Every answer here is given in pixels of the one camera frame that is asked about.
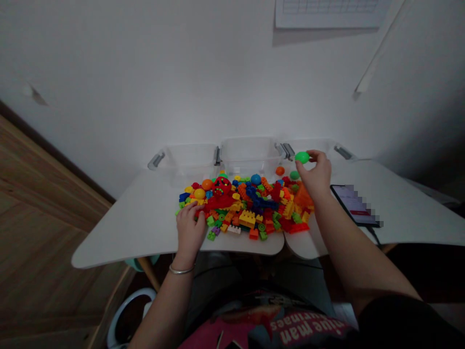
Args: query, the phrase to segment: white wall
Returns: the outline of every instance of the white wall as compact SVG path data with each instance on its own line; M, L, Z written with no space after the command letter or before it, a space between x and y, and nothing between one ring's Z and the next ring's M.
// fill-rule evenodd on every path
M274 1L1 4L0 98L116 198L166 143L331 137L413 176L465 134L462 0L417 0L357 100L376 33L277 32Z

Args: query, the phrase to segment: smartphone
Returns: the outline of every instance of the smartphone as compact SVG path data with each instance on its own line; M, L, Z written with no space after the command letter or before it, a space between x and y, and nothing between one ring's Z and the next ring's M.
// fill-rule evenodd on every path
M356 225L380 227L379 222L367 210L366 204L362 203L361 198L351 186L331 185L330 187L336 199Z

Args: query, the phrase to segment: bangle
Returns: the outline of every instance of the bangle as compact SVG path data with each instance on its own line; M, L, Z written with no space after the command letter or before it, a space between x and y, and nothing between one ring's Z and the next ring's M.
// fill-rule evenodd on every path
M172 263L170 264L170 271L173 273L173 274L176 274L176 275L180 275L180 274L187 274L188 272L191 272L194 270L195 268L195 263L194 263L194 266L190 269L187 269L187 270L176 270L176 269L173 269L172 267Z

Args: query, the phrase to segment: orange ball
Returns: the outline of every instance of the orange ball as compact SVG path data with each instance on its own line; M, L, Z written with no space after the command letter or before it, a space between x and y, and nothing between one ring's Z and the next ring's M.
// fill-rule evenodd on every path
M211 179L205 179L202 182L202 188L205 190L210 190L213 187L213 181Z
M279 166L279 167L276 169L276 174L277 174L277 175L283 175L283 174L284 174L284 167Z

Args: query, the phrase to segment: blue ball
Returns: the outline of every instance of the blue ball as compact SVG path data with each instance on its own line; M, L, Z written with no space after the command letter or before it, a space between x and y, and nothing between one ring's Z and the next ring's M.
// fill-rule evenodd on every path
M262 183L262 178L258 174L254 174L250 178L250 181L255 185L260 185Z

